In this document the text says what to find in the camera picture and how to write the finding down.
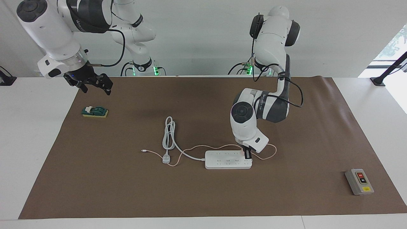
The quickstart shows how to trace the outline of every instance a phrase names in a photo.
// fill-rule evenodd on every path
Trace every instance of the table surface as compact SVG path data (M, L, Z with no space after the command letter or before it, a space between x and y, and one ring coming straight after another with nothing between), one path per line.
M360 127L407 203L407 114L369 79L334 78ZM77 89L62 78L19 78L0 88L0 228L403 228L407 214L16 220Z

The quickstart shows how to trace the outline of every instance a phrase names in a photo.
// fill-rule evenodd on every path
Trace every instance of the power strip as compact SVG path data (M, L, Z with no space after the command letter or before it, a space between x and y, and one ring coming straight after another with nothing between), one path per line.
M208 150L205 152L205 168L209 170L238 170L252 167L252 160L245 159L241 150Z

